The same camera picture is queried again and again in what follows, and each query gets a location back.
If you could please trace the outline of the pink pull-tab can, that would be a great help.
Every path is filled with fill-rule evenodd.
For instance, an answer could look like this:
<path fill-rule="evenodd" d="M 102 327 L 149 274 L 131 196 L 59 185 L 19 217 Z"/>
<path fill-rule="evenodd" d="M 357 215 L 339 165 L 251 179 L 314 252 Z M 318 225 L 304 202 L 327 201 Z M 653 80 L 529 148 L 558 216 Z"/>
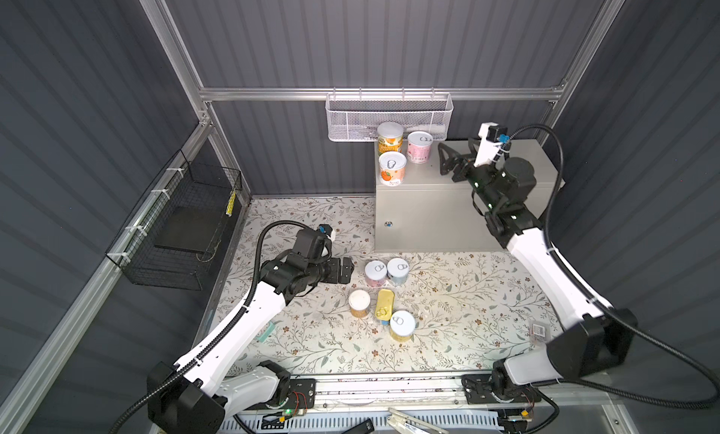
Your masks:
<path fill-rule="evenodd" d="M 367 286 L 371 288 L 383 287 L 387 279 L 386 264 L 379 260 L 370 261 L 364 269 Z"/>

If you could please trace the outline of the brown can white lid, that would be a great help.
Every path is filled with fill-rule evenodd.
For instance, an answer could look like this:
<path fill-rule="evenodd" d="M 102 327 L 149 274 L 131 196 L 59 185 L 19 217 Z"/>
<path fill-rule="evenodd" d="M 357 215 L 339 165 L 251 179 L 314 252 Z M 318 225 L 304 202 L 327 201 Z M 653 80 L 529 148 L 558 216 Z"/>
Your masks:
<path fill-rule="evenodd" d="M 348 297 L 348 304 L 352 316 L 365 318 L 369 315 L 371 307 L 371 295 L 365 290 L 355 290 Z"/>

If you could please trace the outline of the orange white pull-tab can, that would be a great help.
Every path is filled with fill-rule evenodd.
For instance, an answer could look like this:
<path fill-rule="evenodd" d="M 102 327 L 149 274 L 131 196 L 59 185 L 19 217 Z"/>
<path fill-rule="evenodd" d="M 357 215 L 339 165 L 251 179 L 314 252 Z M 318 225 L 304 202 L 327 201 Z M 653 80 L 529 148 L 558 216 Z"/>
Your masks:
<path fill-rule="evenodd" d="M 379 178 L 384 186 L 396 187 L 402 184 L 407 165 L 406 157 L 397 151 L 382 153 L 379 158 Z"/>

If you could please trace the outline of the green orange peach can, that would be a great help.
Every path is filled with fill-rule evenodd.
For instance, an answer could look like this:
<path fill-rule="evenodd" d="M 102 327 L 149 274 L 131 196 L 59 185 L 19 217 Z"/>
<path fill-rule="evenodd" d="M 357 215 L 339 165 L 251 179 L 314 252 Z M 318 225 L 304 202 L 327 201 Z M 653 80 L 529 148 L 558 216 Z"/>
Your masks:
<path fill-rule="evenodd" d="M 383 122 L 377 127 L 378 154 L 401 151 L 404 127 L 397 122 Z"/>

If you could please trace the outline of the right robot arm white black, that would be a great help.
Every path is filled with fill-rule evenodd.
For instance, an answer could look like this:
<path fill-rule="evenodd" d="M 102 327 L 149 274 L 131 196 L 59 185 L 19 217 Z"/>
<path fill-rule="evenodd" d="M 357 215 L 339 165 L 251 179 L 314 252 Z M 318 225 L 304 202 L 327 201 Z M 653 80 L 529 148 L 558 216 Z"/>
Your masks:
<path fill-rule="evenodd" d="M 629 310 L 617 319 L 603 310 L 609 302 L 598 295 L 548 246 L 544 224 L 526 207 L 536 186 L 534 167 L 523 158 L 506 157 L 476 165 L 446 143 L 438 146 L 440 172 L 472 187 L 472 204 L 490 234 L 531 273 L 555 310 L 562 334 L 547 344 L 494 363 L 489 389 L 500 402 L 517 398 L 529 385 L 579 379 L 620 366 L 633 340 L 626 323 L 637 324 Z"/>

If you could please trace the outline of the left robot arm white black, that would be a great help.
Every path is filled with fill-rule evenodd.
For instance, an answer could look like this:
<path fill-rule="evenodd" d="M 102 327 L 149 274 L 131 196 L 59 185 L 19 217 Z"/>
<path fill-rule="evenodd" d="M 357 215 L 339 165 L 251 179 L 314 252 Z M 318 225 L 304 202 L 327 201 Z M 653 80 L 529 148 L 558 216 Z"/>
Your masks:
<path fill-rule="evenodd" d="M 255 255 L 252 281 L 241 302 L 174 364 L 159 363 L 147 378 L 149 419 L 166 433 L 216 433 L 222 422 L 256 405 L 279 408 L 291 375 L 262 361 L 234 378 L 228 372 L 274 317 L 319 284 L 347 284 L 351 258 L 333 255 L 334 230 L 298 223 L 294 246 L 275 259 Z"/>

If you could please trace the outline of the beige metal cabinet box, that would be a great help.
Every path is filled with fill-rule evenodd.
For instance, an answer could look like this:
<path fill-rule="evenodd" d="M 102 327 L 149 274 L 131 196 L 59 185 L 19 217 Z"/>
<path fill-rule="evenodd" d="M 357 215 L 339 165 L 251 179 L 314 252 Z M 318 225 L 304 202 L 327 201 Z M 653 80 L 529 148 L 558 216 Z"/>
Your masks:
<path fill-rule="evenodd" d="M 375 160 L 376 212 L 375 250 L 379 253 L 483 252 L 504 250 L 514 235 L 542 227 L 544 212 L 557 169 L 536 140 L 515 140 L 510 158 L 527 160 L 534 168 L 535 187 L 525 207 L 498 218 L 506 232 L 496 237 L 489 231 L 485 214 L 488 204 L 473 192 L 474 185 L 453 182 L 452 173 L 440 175 L 438 145 L 433 144 L 429 160 L 423 164 L 407 159 L 401 185 L 384 186 L 379 178 L 379 158 Z"/>

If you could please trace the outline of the yellow oval sardine tin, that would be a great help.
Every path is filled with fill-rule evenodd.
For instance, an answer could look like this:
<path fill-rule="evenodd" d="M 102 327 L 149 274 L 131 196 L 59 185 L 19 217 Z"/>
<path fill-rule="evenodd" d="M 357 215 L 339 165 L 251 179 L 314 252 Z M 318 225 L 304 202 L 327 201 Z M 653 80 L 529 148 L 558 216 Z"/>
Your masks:
<path fill-rule="evenodd" d="M 389 289 L 380 289 L 377 295 L 375 308 L 375 318 L 382 325 L 390 325 L 390 320 L 394 311 L 395 293 Z"/>

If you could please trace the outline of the light blue pull-tab can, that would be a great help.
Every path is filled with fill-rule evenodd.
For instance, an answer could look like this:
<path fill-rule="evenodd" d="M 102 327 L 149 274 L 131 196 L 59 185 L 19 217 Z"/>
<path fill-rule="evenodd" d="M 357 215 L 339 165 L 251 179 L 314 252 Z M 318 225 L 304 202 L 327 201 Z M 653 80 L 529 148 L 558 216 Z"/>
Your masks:
<path fill-rule="evenodd" d="M 405 284 L 410 275 L 410 264 L 402 258 L 393 258 L 387 263 L 387 277 L 395 286 Z"/>

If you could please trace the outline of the yellow pull-tab can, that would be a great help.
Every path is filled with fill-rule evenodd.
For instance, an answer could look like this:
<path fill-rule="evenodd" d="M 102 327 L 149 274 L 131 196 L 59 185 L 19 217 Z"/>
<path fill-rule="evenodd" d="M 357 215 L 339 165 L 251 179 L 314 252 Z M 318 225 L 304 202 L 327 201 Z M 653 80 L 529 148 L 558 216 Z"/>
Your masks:
<path fill-rule="evenodd" d="M 397 342 L 407 342 L 414 336 L 416 318 L 407 310 L 398 310 L 390 319 L 390 334 Z"/>

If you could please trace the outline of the small teal clock card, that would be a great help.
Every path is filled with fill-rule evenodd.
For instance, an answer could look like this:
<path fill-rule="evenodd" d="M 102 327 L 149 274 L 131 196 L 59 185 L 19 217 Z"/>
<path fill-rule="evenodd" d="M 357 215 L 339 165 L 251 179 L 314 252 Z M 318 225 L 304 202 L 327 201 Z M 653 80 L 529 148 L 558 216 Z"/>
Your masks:
<path fill-rule="evenodd" d="M 269 322 L 264 328 L 261 329 L 260 333 L 256 337 L 258 342 L 264 343 L 274 333 L 276 325 L 273 322 Z"/>

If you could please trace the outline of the yellow tag on basket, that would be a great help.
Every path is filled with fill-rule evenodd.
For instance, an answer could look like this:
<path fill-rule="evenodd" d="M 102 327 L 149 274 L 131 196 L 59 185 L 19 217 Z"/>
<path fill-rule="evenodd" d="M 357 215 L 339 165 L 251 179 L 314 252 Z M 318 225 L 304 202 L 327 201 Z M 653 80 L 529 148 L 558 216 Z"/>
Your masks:
<path fill-rule="evenodd" d="M 233 190 L 230 194 L 228 203 L 225 208 L 225 215 L 231 217 L 234 213 L 234 205 L 236 204 L 236 190 Z"/>

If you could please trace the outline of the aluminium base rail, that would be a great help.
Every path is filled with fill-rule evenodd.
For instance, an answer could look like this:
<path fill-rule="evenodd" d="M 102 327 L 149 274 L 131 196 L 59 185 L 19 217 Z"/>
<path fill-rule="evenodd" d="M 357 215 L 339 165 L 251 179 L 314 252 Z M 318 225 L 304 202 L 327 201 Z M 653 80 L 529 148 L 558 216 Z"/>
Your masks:
<path fill-rule="evenodd" d="M 360 413 L 498 410 L 541 401 L 526 390 L 515 398 L 497 398 L 486 371 L 435 371 L 292 375 L 260 365 L 251 372 L 225 377 L 219 388 L 204 392 L 198 383 L 178 383 L 153 398 L 147 413 L 156 425 L 202 419 L 220 426 L 235 415 L 291 411 L 295 420 Z"/>

